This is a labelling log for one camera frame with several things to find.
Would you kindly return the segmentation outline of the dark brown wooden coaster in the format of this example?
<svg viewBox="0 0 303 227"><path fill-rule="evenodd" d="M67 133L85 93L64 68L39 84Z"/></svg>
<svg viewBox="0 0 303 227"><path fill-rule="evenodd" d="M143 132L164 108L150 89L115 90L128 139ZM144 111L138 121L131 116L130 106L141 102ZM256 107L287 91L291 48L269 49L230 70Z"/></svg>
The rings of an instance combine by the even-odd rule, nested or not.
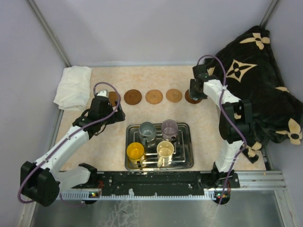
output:
<svg viewBox="0 0 303 227"><path fill-rule="evenodd" d="M189 102L189 103L191 103L191 104L198 104L198 103L200 103L200 102L202 101L201 99L198 99L198 100L192 99L192 98L190 97L190 95L189 95L189 90L187 90L187 91L185 92L185 99L186 99L187 102Z"/></svg>

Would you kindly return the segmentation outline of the light woven coaster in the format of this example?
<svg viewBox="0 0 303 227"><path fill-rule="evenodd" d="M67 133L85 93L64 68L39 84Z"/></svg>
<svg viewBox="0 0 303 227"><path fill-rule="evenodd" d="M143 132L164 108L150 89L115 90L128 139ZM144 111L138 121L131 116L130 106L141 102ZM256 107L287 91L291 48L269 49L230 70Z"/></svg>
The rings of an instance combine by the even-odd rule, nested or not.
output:
<svg viewBox="0 0 303 227"><path fill-rule="evenodd" d="M178 89L169 89L166 92L166 98L172 103L177 103L182 99L182 93Z"/></svg>

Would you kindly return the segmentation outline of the reddish brown wooden coaster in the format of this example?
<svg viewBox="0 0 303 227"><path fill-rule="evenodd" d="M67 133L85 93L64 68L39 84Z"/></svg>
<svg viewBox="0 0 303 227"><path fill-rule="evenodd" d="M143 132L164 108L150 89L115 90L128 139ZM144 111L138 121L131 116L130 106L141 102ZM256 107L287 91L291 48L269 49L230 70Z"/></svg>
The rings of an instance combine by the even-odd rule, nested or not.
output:
<svg viewBox="0 0 303 227"><path fill-rule="evenodd" d="M142 94L139 90L130 89L124 94L124 101L129 105L136 105L142 100Z"/></svg>

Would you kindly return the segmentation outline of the tan woven coaster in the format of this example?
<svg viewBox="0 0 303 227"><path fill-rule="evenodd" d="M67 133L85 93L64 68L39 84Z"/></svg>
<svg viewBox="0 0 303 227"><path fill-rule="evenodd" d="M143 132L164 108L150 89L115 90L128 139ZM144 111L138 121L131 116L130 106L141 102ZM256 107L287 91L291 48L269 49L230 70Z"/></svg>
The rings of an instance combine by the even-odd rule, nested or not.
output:
<svg viewBox="0 0 303 227"><path fill-rule="evenodd" d="M149 104L156 105L163 100L163 94L157 89L149 90L145 95L145 99Z"/></svg>

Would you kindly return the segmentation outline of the yellow mug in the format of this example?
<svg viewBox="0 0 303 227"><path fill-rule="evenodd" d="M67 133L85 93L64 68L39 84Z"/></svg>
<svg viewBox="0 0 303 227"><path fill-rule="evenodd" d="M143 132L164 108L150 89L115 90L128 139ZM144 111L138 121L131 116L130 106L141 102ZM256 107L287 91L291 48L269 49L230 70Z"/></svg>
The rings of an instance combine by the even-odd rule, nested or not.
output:
<svg viewBox="0 0 303 227"><path fill-rule="evenodd" d="M145 149L141 143L133 142L128 145L126 154L132 164L136 165L138 168L142 167L142 163L145 160Z"/></svg>

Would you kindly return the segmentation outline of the purple translucent cup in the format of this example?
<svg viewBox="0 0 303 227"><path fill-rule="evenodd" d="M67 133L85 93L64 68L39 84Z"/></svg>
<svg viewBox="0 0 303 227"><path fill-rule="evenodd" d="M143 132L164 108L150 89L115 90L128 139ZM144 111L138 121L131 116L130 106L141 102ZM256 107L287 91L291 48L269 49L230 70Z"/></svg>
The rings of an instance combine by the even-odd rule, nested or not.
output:
<svg viewBox="0 0 303 227"><path fill-rule="evenodd" d="M174 141L178 135L178 124L171 119L161 124L162 138L166 141Z"/></svg>

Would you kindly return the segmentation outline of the cream mug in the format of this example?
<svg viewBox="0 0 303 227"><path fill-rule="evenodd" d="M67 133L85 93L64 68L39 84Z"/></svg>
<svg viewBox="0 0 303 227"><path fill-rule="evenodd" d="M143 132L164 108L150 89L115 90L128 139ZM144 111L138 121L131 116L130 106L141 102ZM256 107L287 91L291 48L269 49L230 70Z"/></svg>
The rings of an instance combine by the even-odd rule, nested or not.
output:
<svg viewBox="0 0 303 227"><path fill-rule="evenodd" d="M157 145L157 167L169 166L172 162L172 157L174 154L174 145L169 141L162 141Z"/></svg>

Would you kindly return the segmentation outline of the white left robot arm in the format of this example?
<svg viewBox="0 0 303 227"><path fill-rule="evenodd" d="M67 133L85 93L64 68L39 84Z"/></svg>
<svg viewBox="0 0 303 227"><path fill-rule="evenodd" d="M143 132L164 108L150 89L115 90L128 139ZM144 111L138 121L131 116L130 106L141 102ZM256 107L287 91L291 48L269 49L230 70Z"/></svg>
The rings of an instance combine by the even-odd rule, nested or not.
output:
<svg viewBox="0 0 303 227"><path fill-rule="evenodd" d="M66 161L93 136L100 134L100 129L107 125L125 120L120 99L113 107L109 98L96 95L89 109L78 117L66 135L45 155L35 162L25 162L20 171L18 200L25 203L22 195L45 207L51 205L61 192L78 185L89 188L98 184L97 169L89 164L79 164L75 169L61 172Z"/></svg>

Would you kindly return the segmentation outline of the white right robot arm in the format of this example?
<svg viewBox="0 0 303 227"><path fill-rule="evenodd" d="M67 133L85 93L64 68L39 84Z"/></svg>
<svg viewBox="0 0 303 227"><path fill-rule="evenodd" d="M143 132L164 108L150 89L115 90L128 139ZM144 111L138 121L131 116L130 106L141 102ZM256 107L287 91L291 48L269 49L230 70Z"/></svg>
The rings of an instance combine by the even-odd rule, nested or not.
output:
<svg viewBox="0 0 303 227"><path fill-rule="evenodd" d="M246 143L252 128L252 107L248 100L233 95L214 75L209 76L203 64L193 67L189 97L195 101L210 98L220 109L219 133L222 151L214 163L212 183L223 187L228 182L236 155Z"/></svg>

